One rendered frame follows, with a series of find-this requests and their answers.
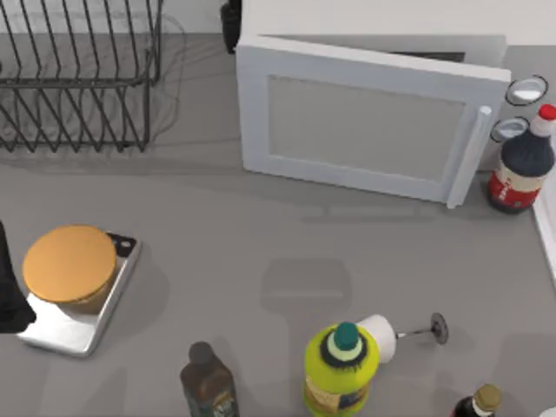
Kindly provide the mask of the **white wine glass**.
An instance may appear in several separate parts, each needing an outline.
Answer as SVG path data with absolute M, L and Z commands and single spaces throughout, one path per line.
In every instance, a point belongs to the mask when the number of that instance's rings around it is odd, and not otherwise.
M 400 339 L 430 334 L 438 345 L 445 345 L 449 339 L 447 322 L 440 313 L 431 314 L 427 328 L 406 332 L 396 331 L 391 322 L 380 314 L 373 314 L 359 320 L 356 325 L 366 330 L 374 338 L 378 347 L 380 364 L 389 363 L 394 358 Z

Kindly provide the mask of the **yellow-green bottle with green cap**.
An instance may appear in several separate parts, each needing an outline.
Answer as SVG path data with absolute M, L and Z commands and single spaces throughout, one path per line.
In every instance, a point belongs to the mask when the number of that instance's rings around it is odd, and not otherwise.
M 379 366 L 378 345 L 351 321 L 323 328 L 307 344 L 303 398 L 313 417 L 354 417 Z

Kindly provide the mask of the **black object behind microwave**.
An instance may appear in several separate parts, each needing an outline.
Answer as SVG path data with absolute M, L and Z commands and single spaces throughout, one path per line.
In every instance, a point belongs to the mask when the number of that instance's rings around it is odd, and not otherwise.
M 220 8 L 222 36 L 227 52 L 235 54 L 242 27 L 242 0 L 228 0 Z

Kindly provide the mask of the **brown bottle with grey cap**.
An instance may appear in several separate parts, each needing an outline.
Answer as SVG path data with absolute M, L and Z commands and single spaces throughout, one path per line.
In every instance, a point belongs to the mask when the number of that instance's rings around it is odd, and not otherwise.
M 180 381 L 189 417 L 240 417 L 234 377 L 208 342 L 189 347 Z

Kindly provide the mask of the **orange round container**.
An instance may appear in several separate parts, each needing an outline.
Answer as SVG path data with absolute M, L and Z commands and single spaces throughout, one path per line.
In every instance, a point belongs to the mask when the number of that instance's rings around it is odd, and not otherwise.
M 39 237 L 23 259 L 23 281 L 32 295 L 70 311 L 97 314 L 112 288 L 116 246 L 86 224 L 56 227 Z

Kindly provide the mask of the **silver kitchen scale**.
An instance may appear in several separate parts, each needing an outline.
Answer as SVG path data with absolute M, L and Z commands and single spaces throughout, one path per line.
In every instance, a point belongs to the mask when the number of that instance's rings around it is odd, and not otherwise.
M 79 306 L 42 301 L 33 294 L 27 302 L 36 321 L 17 337 L 24 343 L 59 354 L 88 357 L 96 349 L 132 276 L 142 243 L 137 239 L 108 232 L 116 249 L 116 270 L 107 290 L 98 298 Z

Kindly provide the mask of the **small microwave knob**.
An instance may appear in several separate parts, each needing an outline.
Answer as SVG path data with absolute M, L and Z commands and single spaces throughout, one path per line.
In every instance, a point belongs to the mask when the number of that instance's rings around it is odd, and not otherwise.
M 490 137 L 493 142 L 503 143 L 516 136 L 522 135 L 529 128 L 529 121 L 518 116 L 497 121 L 491 131 Z

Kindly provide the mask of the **dark bottle with red label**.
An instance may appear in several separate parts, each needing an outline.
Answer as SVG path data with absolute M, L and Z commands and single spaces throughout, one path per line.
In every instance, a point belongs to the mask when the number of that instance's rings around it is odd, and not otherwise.
M 556 164 L 551 144 L 555 126 L 556 107 L 544 104 L 526 131 L 503 143 L 499 166 L 487 184 L 487 198 L 493 208 L 519 214 L 532 207 Z

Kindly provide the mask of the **large microwave knob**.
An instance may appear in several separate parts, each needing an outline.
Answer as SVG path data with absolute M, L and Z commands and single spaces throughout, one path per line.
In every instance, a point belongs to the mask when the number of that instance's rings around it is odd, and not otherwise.
M 512 81 L 506 91 L 506 101 L 516 107 L 538 102 L 548 91 L 549 83 L 539 75 Z

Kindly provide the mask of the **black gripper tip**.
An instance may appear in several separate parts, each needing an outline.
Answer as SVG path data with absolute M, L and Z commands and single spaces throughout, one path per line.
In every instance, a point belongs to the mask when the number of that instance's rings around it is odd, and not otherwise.
M 19 334 L 36 321 L 36 313 L 17 282 L 9 245 L 0 221 L 0 334 Z

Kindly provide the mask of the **dark bottle with gold cap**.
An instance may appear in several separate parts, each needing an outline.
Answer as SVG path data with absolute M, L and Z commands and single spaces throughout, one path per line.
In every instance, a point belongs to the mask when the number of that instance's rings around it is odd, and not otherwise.
M 500 389 L 493 384 L 483 384 L 473 395 L 459 400 L 450 417 L 494 417 L 500 403 Z

